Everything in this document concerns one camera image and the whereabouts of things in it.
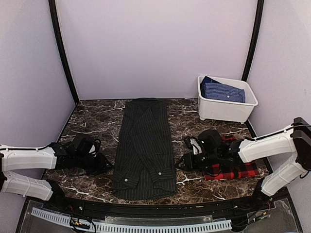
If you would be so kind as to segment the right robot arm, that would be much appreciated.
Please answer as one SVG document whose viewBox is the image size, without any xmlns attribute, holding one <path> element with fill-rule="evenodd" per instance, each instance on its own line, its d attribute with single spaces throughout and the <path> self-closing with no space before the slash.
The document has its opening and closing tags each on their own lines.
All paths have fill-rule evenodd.
<svg viewBox="0 0 311 233">
<path fill-rule="evenodd" d="M 175 167 L 180 170 L 204 170 L 214 165 L 239 167 L 257 159 L 290 153 L 291 156 L 276 171 L 261 179 L 248 199 L 248 207 L 259 210 L 278 190 L 304 178 L 311 170 L 311 126 L 297 117 L 284 129 L 255 138 L 236 140 L 224 137 L 215 129 L 205 130 L 195 137 L 185 137 L 191 152 L 184 154 Z"/>
</svg>

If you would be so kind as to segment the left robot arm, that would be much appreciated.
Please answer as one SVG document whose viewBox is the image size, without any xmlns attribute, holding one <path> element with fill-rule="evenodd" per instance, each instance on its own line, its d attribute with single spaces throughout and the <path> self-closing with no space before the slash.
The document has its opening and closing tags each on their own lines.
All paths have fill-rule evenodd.
<svg viewBox="0 0 311 233">
<path fill-rule="evenodd" d="M 0 147 L 0 191 L 49 201 L 57 211 L 69 207 L 57 182 L 38 180 L 16 173 L 16 170 L 61 170 L 81 168 L 88 175 L 102 174 L 113 165 L 100 152 L 101 141 L 87 134 L 77 134 L 65 144 L 50 143 L 40 148 Z"/>
</svg>

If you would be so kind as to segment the black pinstriped long sleeve shirt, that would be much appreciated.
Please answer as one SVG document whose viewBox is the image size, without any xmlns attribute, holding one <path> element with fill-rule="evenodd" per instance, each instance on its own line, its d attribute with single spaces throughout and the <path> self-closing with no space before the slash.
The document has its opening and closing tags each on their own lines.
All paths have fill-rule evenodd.
<svg viewBox="0 0 311 233">
<path fill-rule="evenodd" d="M 177 193 L 167 110 L 164 100 L 126 103 L 112 178 L 115 197 L 156 200 Z"/>
</svg>

